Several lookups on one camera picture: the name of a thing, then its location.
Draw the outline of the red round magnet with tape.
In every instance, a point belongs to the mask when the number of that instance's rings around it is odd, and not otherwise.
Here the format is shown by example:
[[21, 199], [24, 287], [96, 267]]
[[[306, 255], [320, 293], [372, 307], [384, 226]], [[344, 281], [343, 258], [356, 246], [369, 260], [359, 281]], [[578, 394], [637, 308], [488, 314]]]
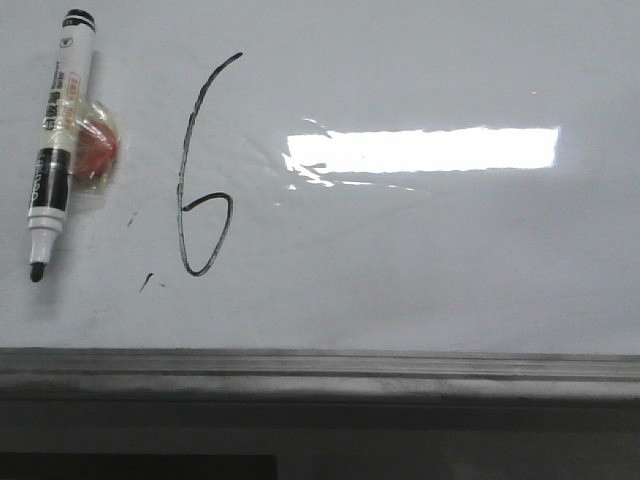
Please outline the red round magnet with tape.
[[72, 185], [80, 191], [104, 190], [120, 156], [117, 117], [100, 101], [83, 101], [74, 126], [78, 137], [71, 168]]

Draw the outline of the black and white whiteboard marker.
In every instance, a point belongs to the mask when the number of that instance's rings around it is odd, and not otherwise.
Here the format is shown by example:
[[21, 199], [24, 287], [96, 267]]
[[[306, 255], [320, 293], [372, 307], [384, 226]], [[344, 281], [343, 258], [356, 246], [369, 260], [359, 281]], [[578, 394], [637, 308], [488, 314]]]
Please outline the black and white whiteboard marker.
[[30, 280], [42, 280], [67, 217], [80, 124], [93, 59], [96, 24], [82, 9], [64, 16], [38, 150], [27, 227]]

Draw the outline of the white whiteboard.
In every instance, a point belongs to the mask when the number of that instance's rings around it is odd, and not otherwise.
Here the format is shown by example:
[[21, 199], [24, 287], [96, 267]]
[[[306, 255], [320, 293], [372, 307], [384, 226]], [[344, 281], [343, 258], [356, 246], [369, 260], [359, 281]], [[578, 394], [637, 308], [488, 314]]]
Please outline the white whiteboard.
[[1, 5], [5, 347], [639, 351], [635, 1], [83, 1], [121, 153], [29, 278], [70, 1]]

